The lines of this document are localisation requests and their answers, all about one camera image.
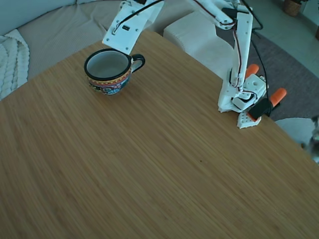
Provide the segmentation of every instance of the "gray sofa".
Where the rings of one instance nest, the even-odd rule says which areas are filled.
[[[0,35],[18,28],[29,45],[28,79],[102,40],[119,10],[120,0],[2,0]],[[165,0],[164,8],[149,27],[163,29],[191,13],[185,0]]]

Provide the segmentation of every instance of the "tile floor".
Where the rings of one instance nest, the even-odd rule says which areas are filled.
[[[264,25],[260,33],[287,51],[319,78],[318,26],[303,15],[290,17],[282,0],[247,0]]]

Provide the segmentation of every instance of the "colorful mug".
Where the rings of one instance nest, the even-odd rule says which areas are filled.
[[[141,54],[128,56],[115,49],[103,49],[86,59],[84,70],[95,91],[113,95],[123,89],[131,74],[144,64],[145,58]]]

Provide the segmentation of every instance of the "white knit blanket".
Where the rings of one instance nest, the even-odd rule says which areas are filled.
[[[0,36],[0,100],[27,82],[29,47],[18,30]]]

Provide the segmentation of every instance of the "white ottoman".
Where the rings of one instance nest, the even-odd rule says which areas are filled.
[[[234,49],[216,34],[215,24],[193,12],[164,30],[164,38],[181,48],[222,79],[232,68]]]

